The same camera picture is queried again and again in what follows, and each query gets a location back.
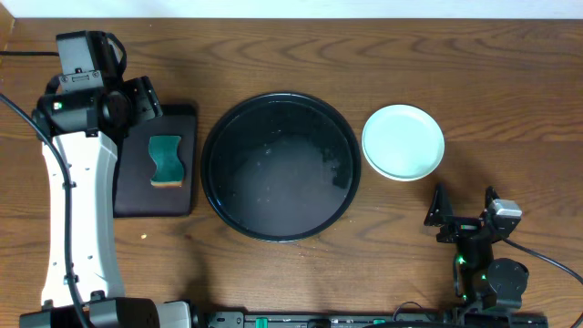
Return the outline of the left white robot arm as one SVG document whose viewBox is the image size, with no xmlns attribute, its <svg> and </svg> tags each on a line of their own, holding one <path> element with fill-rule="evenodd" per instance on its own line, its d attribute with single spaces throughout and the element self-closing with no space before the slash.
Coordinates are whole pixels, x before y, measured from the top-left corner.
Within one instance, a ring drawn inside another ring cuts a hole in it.
<svg viewBox="0 0 583 328">
<path fill-rule="evenodd" d="M 147 77 L 44 94 L 31 121 L 49 176 L 50 246 L 42 309 L 22 327 L 190 327 L 186 301 L 155 303 L 126 295 L 116 255 L 114 185 L 130 127 L 162 116 Z"/>
</svg>

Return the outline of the green scrubbing sponge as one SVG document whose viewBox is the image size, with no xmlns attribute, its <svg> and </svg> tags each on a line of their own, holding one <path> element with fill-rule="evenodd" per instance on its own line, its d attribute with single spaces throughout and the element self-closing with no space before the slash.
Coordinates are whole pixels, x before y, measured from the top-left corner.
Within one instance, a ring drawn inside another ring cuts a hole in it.
<svg viewBox="0 0 583 328">
<path fill-rule="evenodd" d="M 150 178 L 155 188 L 180 187 L 185 177 L 183 164 L 179 159 L 181 136 L 157 135 L 149 140 L 148 154 L 156 165 Z"/>
</svg>

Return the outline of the mint green plate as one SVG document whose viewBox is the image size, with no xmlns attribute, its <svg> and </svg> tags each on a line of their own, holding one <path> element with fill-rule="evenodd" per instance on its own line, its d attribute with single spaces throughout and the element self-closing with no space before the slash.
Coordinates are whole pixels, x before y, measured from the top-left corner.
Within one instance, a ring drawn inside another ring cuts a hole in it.
<svg viewBox="0 0 583 328">
<path fill-rule="evenodd" d="M 364 124 L 361 143 L 368 164 L 397 181 L 430 175 L 445 154 L 444 133 L 435 119 L 405 104 L 375 111 Z"/>
</svg>

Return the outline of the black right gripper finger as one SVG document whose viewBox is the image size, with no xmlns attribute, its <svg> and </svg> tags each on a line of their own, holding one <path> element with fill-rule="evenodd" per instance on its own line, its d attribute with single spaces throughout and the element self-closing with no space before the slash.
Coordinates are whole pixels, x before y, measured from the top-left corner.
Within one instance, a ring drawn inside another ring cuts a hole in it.
<svg viewBox="0 0 583 328">
<path fill-rule="evenodd" d="M 452 203 L 443 184 L 435 186 L 432 203 L 424 219 L 424 226 L 442 227 L 454 216 Z"/>
<path fill-rule="evenodd" d="M 495 200 L 498 199 L 499 196 L 496 190 L 492 186 L 487 187 L 485 192 L 485 207 L 482 213 L 480 214 L 481 219 L 485 219 L 488 216 L 496 214 Z"/>
</svg>

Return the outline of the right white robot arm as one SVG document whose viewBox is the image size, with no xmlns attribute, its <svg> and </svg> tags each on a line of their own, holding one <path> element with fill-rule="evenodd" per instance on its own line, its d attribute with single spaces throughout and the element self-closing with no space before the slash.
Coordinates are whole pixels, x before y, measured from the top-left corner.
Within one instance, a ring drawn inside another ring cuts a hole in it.
<svg viewBox="0 0 583 328">
<path fill-rule="evenodd" d="M 493 245 L 507 238 L 521 221 L 523 211 L 486 189 L 485 207 L 477 217 L 456 216 L 445 186 L 438 184 L 424 225 L 437 227 L 436 240 L 456 247 L 453 259 L 455 294 L 464 300 L 452 311 L 458 324 L 484 321 L 487 316 L 509 322 L 509 314 L 522 306 L 529 271 L 508 258 L 496 258 Z"/>
</svg>

